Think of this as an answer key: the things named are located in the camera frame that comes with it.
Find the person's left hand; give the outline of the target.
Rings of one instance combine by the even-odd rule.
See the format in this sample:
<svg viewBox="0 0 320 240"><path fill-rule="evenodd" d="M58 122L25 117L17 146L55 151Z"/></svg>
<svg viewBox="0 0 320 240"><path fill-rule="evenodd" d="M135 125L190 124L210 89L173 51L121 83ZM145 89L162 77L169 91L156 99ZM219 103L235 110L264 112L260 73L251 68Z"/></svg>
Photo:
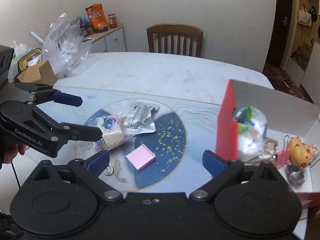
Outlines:
<svg viewBox="0 0 320 240"><path fill-rule="evenodd" d="M8 141L1 142L1 167L9 164L18 154L24 155L27 146L22 142Z"/></svg>

